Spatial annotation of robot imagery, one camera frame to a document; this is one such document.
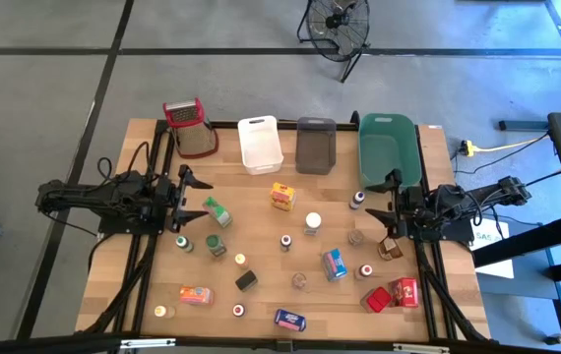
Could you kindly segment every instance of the paper sign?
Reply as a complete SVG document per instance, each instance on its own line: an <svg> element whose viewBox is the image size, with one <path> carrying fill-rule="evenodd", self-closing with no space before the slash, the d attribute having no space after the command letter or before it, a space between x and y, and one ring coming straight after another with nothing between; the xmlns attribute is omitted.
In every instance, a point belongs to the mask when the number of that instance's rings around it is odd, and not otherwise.
<svg viewBox="0 0 561 354"><path fill-rule="evenodd" d="M497 231L495 220L482 219L479 226L473 225L473 220L471 220L470 226L473 228L474 236L473 244L472 246L470 246L471 251L480 249L484 246L488 246L497 241L501 241L501 235L499 234L499 231ZM508 223L499 221L499 227L501 228L501 232L504 234L504 237L508 238L510 236L508 234ZM512 260L502 261L492 265L481 266L479 268L476 268L475 271L511 279L515 278L515 274L513 273Z"/></svg>

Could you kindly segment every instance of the blue package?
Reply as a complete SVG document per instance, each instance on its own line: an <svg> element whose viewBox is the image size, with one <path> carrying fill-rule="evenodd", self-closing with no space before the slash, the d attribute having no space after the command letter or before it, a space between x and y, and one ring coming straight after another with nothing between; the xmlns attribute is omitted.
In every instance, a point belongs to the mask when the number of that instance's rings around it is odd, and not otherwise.
<svg viewBox="0 0 561 354"><path fill-rule="evenodd" d="M278 309L274 317L274 323L291 330L303 331L307 327L304 316L293 314L287 310Z"/></svg>
<svg viewBox="0 0 561 354"><path fill-rule="evenodd" d="M346 266L342 261L340 250L334 249L322 255L322 266L329 281L338 280L346 276Z"/></svg>

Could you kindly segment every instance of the white cap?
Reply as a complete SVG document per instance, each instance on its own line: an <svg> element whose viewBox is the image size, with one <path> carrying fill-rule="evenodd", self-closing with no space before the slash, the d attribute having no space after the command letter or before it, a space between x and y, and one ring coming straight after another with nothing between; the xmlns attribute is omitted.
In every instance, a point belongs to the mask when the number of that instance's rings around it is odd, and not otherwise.
<svg viewBox="0 0 561 354"><path fill-rule="evenodd" d="M291 245L291 236L283 235L282 237L280 237L280 244L283 246Z"/></svg>
<svg viewBox="0 0 561 354"><path fill-rule="evenodd" d="M243 264L245 264L245 256L243 256L243 254L238 254L238 255L234 256L234 261L238 265L243 265Z"/></svg>
<svg viewBox="0 0 561 354"><path fill-rule="evenodd" d="M154 315L156 315L156 317L164 317L166 315L166 308L164 306L156 306Z"/></svg>
<svg viewBox="0 0 561 354"><path fill-rule="evenodd" d="M245 313L245 308L243 307L243 305L236 304L232 308L232 314L235 315L236 317L243 316L243 313Z"/></svg>
<svg viewBox="0 0 561 354"><path fill-rule="evenodd" d="M361 275L368 276L368 275L372 274L372 266L362 265L361 268L359 269L359 271L361 272Z"/></svg>
<svg viewBox="0 0 561 354"><path fill-rule="evenodd" d="M311 228L318 228L322 223L322 217L320 217L320 214L317 212L309 212L307 214L306 220L307 220L307 226Z"/></svg>
<svg viewBox="0 0 561 354"><path fill-rule="evenodd" d="M178 237L175 239L175 244L178 245L178 247L184 247L184 246L186 246L186 237L181 236L181 235L178 236Z"/></svg>

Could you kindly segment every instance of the white plastic basket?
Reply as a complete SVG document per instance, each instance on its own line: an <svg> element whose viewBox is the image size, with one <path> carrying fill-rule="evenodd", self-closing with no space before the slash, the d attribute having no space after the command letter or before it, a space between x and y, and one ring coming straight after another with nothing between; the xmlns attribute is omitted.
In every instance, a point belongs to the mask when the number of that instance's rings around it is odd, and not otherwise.
<svg viewBox="0 0 561 354"><path fill-rule="evenodd" d="M276 172L281 169L282 150L273 116L242 119L237 124L241 160L251 175Z"/></svg>

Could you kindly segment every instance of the red can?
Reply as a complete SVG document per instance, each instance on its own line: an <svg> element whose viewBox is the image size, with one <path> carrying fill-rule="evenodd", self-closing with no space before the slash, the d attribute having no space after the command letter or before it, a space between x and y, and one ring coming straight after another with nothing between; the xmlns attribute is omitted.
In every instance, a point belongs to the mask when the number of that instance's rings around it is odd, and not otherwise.
<svg viewBox="0 0 561 354"><path fill-rule="evenodd" d="M418 307L418 288L416 279L403 277L388 284L393 301L390 306L401 306L408 308Z"/></svg>
<svg viewBox="0 0 561 354"><path fill-rule="evenodd" d="M392 300L392 297L388 291L379 286L376 289L368 291L359 303L369 313L380 313L381 310L388 306L390 300Z"/></svg>

